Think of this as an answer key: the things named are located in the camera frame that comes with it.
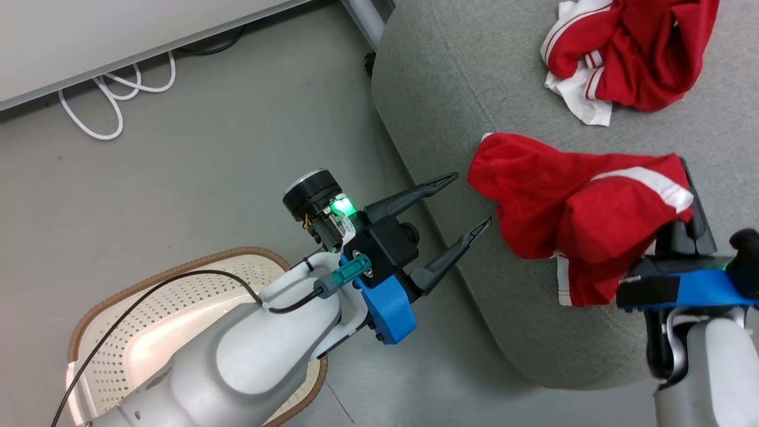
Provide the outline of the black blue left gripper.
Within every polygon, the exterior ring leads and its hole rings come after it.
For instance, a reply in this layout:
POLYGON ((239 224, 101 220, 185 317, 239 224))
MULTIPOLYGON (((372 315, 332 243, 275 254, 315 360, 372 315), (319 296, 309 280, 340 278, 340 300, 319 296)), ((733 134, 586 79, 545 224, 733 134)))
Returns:
POLYGON ((366 323, 384 345, 400 343, 417 327, 412 304, 421 295, 433 292, 492 223, 492 217, 486 217, 427 265, 416 268, 410 276, 404 272, 419 255, 419 236, 407 233, 396 216, 458 178, 458 172, 446 173, 366 206, 364 213, 373 224, 358 230, 343 247, 343 265, 360 255, 369 260, 372 275, 357 276, 353 287, 360 290, 368 306, 366 323))

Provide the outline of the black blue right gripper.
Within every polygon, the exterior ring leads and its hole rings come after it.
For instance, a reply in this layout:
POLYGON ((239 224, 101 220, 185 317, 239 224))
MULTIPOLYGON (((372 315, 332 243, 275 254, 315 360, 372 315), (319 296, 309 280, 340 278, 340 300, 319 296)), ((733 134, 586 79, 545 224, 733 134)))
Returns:
POLYGON ((668 222, 657 231, 654 254, 659 256, 633 263, 619 283, 616 305, 624 310, 757 305, 757 297, 742 295, 732 283, 728 257, 665 257, 717 252, 688 163, 683 157, 680 161, 693 196, 691 221, 668 222))

